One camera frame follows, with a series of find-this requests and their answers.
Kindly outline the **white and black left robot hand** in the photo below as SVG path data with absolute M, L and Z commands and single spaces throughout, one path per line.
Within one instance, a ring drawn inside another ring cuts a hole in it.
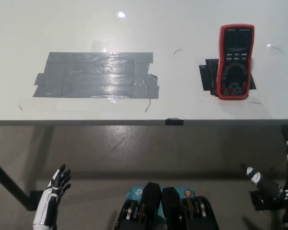
M 54 173 L 47 188 L 43 191 L 33 220 L 33 230 L 56 230 L 61 198 L 71 187 L 71 171 L 63 164 Z

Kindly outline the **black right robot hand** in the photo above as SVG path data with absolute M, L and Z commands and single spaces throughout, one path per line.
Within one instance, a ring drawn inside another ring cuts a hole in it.
M 282 135 L 286 144 L 287 174 L 284 186 L 264 177 L 264 175 L 251 166 L 243 165 L 246 176 L 258 190 L 251 191 L 252 204 L 257 211 L 284 209 L 282 229 L 288 230 L 288 125 L 281 126 Z

